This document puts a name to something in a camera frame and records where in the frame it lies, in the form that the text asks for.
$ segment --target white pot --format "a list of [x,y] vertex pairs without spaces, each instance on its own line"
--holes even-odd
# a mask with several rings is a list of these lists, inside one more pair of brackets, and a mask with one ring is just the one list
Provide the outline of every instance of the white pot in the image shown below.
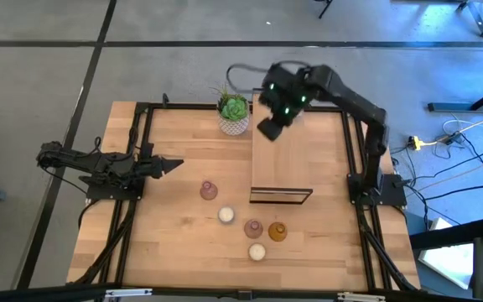
[[249,127],[249,115],[236,122],[224,118],[218,110],[217,116],[219,118],[219,129],[228,135],[240,135]]

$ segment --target metal bracket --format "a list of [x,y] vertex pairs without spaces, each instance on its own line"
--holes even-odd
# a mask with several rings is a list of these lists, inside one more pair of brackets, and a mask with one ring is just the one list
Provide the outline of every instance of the metal bracket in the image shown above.
[[371,294],[339,293],[338,300],[344,302],[385,302],[385,297]]
[[395,183],[403,181],[402,176],[398,174],[384,174],[382,194],[372,198],[368,195],[359,198],[359,192],[362,192],[361,181],[361,174],[348,174],[351,203],[358,201],[364,206],[405,206],[408,203],[403,188],[394,186]]
[[152,295],[152,289],[109,289],[106,290],[106,298],[139,297]]

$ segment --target green succulent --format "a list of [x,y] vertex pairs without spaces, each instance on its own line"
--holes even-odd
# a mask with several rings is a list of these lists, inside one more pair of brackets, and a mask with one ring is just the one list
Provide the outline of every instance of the green succulent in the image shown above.
[[229,94],[226,85],[220,89],[212,88],[221,95],[217,102],[217,110],[222,117],[237,122],[248,114],[247,99],[240,94]]
[[247,116],[247,105],[245,98],[229,98],[223,108],[221,115],[231,121],[239,121]]

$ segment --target white object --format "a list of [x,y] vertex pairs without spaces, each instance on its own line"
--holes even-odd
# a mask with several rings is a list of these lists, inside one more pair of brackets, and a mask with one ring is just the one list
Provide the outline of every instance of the white object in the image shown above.
[[249,247],[249,258],[254,261],[260,261],[266,256],[266,248],[260,243],[253,243]]
[[[430,231],[447,227],[451,227],[451,225],[443,218],[437,218],[432,223]],[[426,264],[462,289],[469,288],[470,277],[473,274],[472,243],[422,251],[418,256],[418,261]]]
[[217,218],[223,223],[231,223],[234,220],[234,209],[229,206],[223,206],[217,212]]

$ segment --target potted plant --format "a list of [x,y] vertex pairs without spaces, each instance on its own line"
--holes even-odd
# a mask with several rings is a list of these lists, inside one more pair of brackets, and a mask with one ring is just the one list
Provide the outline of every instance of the potted plant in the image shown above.
[[219,129],[228,135],[239,135],[249,126],[249,103],[240,94],[229,94],[226,86],[221,90],[217,101]]

